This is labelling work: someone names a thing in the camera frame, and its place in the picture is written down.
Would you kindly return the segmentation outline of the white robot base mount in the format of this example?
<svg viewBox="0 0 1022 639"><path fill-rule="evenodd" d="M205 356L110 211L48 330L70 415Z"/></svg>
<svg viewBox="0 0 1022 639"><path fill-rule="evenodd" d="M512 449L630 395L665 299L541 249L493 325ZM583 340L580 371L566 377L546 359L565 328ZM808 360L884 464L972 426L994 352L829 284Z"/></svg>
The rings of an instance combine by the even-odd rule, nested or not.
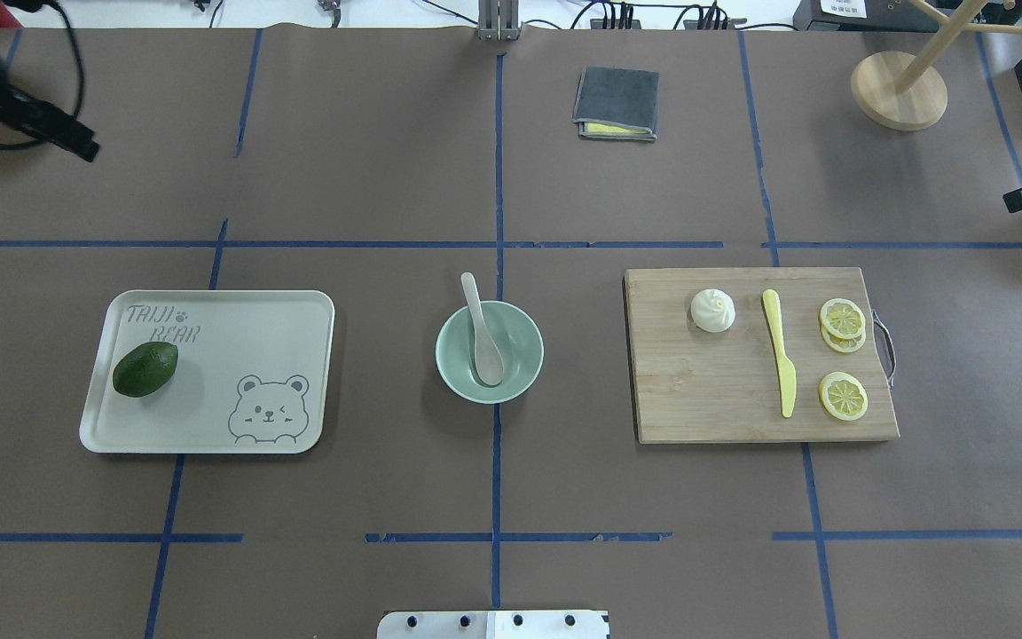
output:
<svg viewBox="0 0 1022 639"><path fill-rule="evenodd" d="M609 638L606 611L490 610L393 611L378 623L377 638Z"/></svg>

